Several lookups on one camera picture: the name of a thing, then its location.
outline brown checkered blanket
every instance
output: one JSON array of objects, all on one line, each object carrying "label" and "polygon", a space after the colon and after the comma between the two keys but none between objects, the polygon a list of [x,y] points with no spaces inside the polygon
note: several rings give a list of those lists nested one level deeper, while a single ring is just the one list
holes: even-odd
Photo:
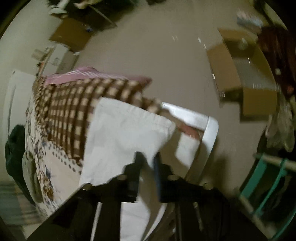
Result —
[{"label": "brown checkered blanket", "polygon": [[142,96],[142,86],[128,79],[83,79],[60,85],[44,85],[45,77],[33,85],[35,118],[42,136],[62,148],[82,167],[87,130],[100,97],[108,97],[152,113],[161,101]]}]

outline pink blanket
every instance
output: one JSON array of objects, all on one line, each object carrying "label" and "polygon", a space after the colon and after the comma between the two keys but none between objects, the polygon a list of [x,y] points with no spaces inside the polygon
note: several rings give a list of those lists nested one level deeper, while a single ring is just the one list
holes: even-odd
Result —
[{"label": "pink blanket", "polygon": [[50,84],[63,84],[66,82],[72,82],[78,79],[85,78],[110,78],[110,79],[129,79],[138,81],[142,87],[146,87],[152,81],[150,77],[142,75],[118,75],[118,74],[108,74],[104,72],[99,72],[92,67],[79,67],[75,70],[67,72],[66,74],[53,74],[47,77],[45,80],[45,85]]}]

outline white wall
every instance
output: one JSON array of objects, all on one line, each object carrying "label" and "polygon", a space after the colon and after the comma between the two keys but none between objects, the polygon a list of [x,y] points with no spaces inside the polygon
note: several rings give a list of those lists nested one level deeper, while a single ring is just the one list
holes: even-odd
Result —
[{"label": "white wall", "polygon": [[[49,45],[48,39],[61,22],[60,19],[48,15],[49,7],[46,2],[46,0],[31,0],[17,14],[0,39],[0,113],[3,113],[6,89],[13,69],[35,74],[38,61],[31,55],[34,49],[43,50]],[[8,179],[3,150],[2,146],[0,181]]]}]

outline bed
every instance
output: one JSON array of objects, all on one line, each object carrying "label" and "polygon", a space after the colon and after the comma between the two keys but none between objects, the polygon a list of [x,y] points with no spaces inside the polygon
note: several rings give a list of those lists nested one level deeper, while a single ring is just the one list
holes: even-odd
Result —
[{"label": "bed", "polygon": [[[65,148],[66,142],[64,144],[62,143],[62,136],[59,141],[57,141],[58,133],[55,135],[53,132],[53,137],[48,138],[48,126],[42,124],[41,121],[43,120],[44,123],[46,118],[41,117],[43,115],[42,113],[36,113],[36,110],[40,112],[45,108],[40,108],[41,105],[36,105],[37,98],[36,95],[34,96],[34,90],[35,93],[38,93],[39,87],[44,83],[44,80],[36,81],[34,76],[31,75],[29,77],[27,74],[21,72],[15,72],[14,74],[18,75],[18,81],[22,81],[22,75],[26,76],[27,79],[30,79],[30,86],[26,89],[22,88],[22,94],[24,95],[22,99],[16,98],[15,95],[21,88],[21,85],[13,84],[12,87],[8,88],[7,100],[5,101],[7,107],[7,122],[3,125],[3,128],[5,126],[10,126],[9,128],[11,128],[15,123],[25,125],[26,149],[31,151],[34,155],[43,196],[43,202],[37,205],[45,216],[49,216],[78,188],[80,174],[83,168],[83,160],[81,160],[83,155],[81,155],[80,152],[75,152],[75,150],[69,151],[69,149]],[[42,94],[39,95],[40,103],[45,103],[47,101],[46,98],[44,98],[46,96],[44,93],[45,92],[42,92]],[[54,101],[60,101],[62,103],[63,99],[56,99]],[[158,102],[158,100],[150,101],[149,104],[145,106],[145,109],[151,112],[157,112],[155,105],[159,105],[160,109],[167,110],[173,117],[181,119],[188,126],[202,132],[201,145],[195,155],[194,161],[187,163],[185,168],[180,172],[180,175],[186,177],[188,181],[199,183],[202,171],[218,133],[217,121],[212,117],[169,103]],[[170,164],[173,169],[178,169],[178,164],[176,164],[176,166],[174,166],[174,163]],[[162,229],[173,219],[172,213],[173,209],[168,207],[165,211],[166,215],[160,217],[158,222],[156,222],[158,225],[155,231],[159,230],[158,233],[162,232]]]}]

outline brown cardboard box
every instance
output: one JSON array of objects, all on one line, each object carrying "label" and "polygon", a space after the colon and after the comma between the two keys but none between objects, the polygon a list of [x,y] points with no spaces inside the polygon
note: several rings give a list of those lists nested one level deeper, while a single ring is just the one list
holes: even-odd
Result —
[{"label": "brown cardboard box", "polygon": [[207,50],[219,92],[241,92],[244,116],[276,110],[277,90],[264,54],[244,31],[218,29],[223,42]]},{"label": "brown cardboard box", "polygon": [[65,18],[49,40],[68,45],[72,51],[80,51],[91,38],[86,25],[72,18]]}]

